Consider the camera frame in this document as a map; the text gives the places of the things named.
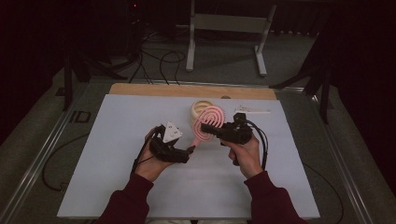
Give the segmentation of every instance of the white stand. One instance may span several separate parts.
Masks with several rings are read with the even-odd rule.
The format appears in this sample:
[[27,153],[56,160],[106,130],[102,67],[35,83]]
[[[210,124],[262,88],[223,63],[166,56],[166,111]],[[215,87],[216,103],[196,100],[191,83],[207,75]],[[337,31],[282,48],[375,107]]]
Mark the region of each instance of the white stand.
[[262,49],[268,36],[275,10],[276,6],[273,5],[267,18],[195,14],[195,0],[191,0],[190,44],[187,55],[186,70],[191,72],[194,67],[195,29],[247,32],[262,34],[262,40],[260,45],[255,47],[255,52],[260,75],[265,77],[267,75],[267,71],[262,57]]

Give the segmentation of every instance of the white paper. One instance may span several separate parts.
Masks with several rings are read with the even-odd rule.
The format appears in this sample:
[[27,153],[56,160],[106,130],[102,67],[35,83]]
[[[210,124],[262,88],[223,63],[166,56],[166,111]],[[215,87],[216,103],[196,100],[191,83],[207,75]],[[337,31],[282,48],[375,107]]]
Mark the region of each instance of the white paper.
[[[183,136],[175,144],[185,149],[193,139],[191,105],[201,98],[106,96],[58,217],[99,217],[114,190],[128,182],[144,137],[155,126],[173,122]],[[269,114],[247,114],[268,137],[266,170],[274,184],[285,188],[303,218],[319,217],[297,148],[279,101],[210,99],[233,122],[240,106],[266,108]],[[148,217],[250,218],[251,197],[245,177],[228,158],[229,149],[214,138],[201,143],[188,163],[168,167],[149,193]]]

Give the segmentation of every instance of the red sleeve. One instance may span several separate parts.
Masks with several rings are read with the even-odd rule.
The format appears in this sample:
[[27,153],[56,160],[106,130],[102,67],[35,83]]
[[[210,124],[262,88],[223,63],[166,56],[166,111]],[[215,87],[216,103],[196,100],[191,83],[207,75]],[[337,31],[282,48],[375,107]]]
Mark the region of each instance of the red sleeve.
[[131,174],[125,189],[115,191],[95,224],[144,224],[149,212],[147,196],[153,183],[144,177]]
[[274,186],[266,171],[245,181],[251,200],[251,219],[254,224],[306,223],[295,211],[285,189]]

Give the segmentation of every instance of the wooden edge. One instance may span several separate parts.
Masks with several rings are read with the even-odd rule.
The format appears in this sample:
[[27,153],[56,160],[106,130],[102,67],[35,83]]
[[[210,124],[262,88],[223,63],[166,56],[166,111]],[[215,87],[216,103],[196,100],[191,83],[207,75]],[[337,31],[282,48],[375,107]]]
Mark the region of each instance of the wooden edge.
[[274,91],[268,88],[192,85],[178,86],[116,83],[112,85],[109,94],[276,100]]

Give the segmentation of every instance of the hand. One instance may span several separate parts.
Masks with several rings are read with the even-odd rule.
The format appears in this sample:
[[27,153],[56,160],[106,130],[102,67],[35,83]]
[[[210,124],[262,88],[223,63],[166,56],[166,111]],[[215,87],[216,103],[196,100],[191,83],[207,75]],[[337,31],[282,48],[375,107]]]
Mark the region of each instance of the hand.
[[260,164],[260,142],[254,134],[251,139],[244,145],[237,145],[235,143],[221,140],[221,143],[230,147],[229,157],[232,161],[238,159],[241,172],[247,178],[251,178],[262,172]]
[[[147,140],[152,136],[153,129],[146,135],[145,139]],[[172,165],[172,162],[168,161],[160,161],[155,158],[149,150],[149,143],[151,139],[148,140],[146,147],[143,149],[142,155],[139,158],[139,163],[136,167],[136,171],[134,172],[137,175],[140,175],[147,180],[154,182],[163,172],[163,170]]]

